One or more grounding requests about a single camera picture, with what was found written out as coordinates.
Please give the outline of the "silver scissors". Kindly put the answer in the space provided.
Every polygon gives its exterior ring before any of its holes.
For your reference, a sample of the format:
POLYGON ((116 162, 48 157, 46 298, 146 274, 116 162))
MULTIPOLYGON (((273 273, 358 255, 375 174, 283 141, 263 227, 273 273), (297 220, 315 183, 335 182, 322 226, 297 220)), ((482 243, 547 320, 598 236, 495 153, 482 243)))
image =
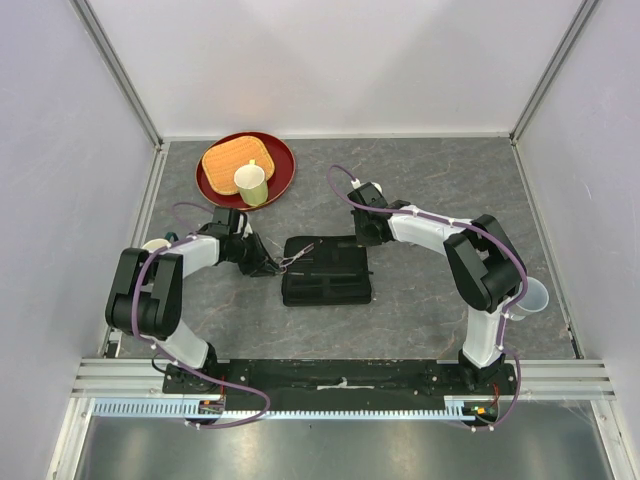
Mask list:
POLYGON ((304 248, 302 248, 300 251, 295 253, 294 255, 289 257, 283 257, 279 261, 279 268, 286 270, 290 265, 294 264, 296 261, 301 259, 304 255, 310 253, 314 248, 315 248, 315 244, 310 243, 306 245, 304 248))

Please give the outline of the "black tool case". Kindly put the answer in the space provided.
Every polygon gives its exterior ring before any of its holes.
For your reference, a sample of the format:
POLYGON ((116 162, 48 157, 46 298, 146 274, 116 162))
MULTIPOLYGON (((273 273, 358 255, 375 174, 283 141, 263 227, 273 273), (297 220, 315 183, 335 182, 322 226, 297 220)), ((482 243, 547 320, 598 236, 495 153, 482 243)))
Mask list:
POLYGON ((372 300, 367 250, 354 235, 295 236, 284 246, 287 258, 281 284, 287 307, 363 305, 372 300))

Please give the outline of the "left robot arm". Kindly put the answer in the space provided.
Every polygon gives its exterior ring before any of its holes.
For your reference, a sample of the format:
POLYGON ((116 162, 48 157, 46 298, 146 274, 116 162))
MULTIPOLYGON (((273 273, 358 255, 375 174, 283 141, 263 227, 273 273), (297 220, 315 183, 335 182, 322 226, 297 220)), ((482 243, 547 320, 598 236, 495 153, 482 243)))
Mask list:
POLYGON ((181 240, 161 238, 123 250, 105 308, 109 327, 148 343, 186 369, 185 382, 198 393, 215 389, 220 371, 215 348, 182 320, 184 280, 221 263, 233 263, 249 277, 282 271, 246 213, 224 207, 209 213, 209 222, 181 240))

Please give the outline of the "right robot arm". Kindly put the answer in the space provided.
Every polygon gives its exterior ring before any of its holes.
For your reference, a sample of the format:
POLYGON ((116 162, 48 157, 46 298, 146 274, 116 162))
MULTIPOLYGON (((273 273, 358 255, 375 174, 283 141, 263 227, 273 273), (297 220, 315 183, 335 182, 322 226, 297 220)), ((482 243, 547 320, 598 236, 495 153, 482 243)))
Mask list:
POLYGON ((509 302, 527 284, 526 269, 499 222, 428 213, 405 201, 389 203, 375 183, 351 183, 349 204, 359 244, 391 241, 421 246, 446 257, 460 297, 468 306, 467 333, 458 381, 467 392, 483 392, 494 381, 491 367, 502 354, 509 302))

